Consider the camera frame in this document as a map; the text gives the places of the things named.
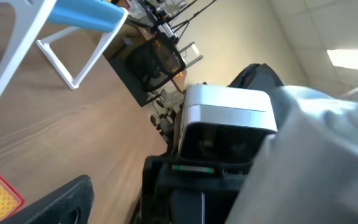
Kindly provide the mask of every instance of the blue stool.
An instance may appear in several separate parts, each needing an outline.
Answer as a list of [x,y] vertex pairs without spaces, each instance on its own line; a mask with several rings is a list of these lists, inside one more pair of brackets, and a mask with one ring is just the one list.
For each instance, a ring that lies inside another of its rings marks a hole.
[[[127,15],[126,9],[102,0],[57,0],[47,19],[48,22],[71,26],[42,40],[37,40],[36,43],[66,84],[74,90],[79,87],[86,74],[117,35]],[[73,78],[51,50],[50,44],[81,28],[102,31],[103,34],[91,58],[80,73]]]

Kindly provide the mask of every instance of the floor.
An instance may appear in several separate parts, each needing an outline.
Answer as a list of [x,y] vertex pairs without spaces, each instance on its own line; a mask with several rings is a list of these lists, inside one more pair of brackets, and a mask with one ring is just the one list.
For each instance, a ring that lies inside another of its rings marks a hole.
[[[12,8],[0,6],[0,59],[13,24]],[[39,37],[62,28],[46,24]],[[52,44],[72,73],[94,48],[84,32]],[[89,223],[127,222],[144,159],[166,146],[103,57],[70,90],[34,44],[0,99],[0,173],[26,205],[88,174],[95,192]]]

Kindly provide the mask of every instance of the wall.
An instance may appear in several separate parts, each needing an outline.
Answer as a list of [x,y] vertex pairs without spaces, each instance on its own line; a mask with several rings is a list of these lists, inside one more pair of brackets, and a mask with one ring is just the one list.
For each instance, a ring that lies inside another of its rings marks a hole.
[[[199,0],[173,25],[190,18],[209,2]],[[250,63],[267,63],[286,84],[307,84],[268,0],[217,1],[191,22],[179,49],[192,41],[204,59],[188,69],[187,84],[228,85]]]
[[358,49],[358,0],[271,0],[311,86],[333,96],[358,86],[358,70],[334,67],[327,50]]

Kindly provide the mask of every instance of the wooden floor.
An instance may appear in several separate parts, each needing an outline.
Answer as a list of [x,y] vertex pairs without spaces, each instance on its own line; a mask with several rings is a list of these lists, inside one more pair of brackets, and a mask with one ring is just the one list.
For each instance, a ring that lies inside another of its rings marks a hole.
[[[13,24],[13,10],[1,6],[0,59]],[[62,27],[47,24],[39,37]],[[52,44],[72,73],[94,48],[84,32]],[[126,223],[144,159],[165,148],[105,58],[69,90],[34,44],[0,99],[0,173],[26,205],[88,174],[95,192],[89,223]]]

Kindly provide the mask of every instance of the black office chair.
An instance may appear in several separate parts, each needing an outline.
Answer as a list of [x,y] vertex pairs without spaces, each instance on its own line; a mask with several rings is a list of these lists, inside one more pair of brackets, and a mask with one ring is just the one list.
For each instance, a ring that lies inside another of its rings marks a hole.
[[126,65],[145,92],[160,88],[186,68],[179,51],[164,33],[133,50]]

